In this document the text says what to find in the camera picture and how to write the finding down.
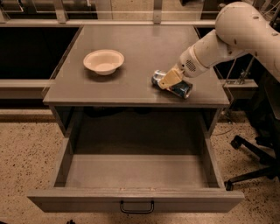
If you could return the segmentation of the white gripper with grille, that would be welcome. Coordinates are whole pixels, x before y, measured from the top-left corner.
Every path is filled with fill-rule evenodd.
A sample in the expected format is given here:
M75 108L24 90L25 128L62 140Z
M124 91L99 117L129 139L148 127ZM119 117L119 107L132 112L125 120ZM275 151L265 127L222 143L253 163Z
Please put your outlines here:
M194 47L188 47L178 58L178 67L173 67L158 82L161 89L167 89L173 85L180 83L183 76L196 78L203 74L207 68L203 66L195 55Z

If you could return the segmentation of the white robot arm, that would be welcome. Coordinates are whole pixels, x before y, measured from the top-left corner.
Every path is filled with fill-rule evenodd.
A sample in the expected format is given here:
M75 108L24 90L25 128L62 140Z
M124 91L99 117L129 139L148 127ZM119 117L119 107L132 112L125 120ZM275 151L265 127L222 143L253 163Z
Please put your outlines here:
M246 53L280 81L280 33L252 5L233 2L221 9L215 28L188 47L158 85L167 89L184 77L195 78L221 62Z

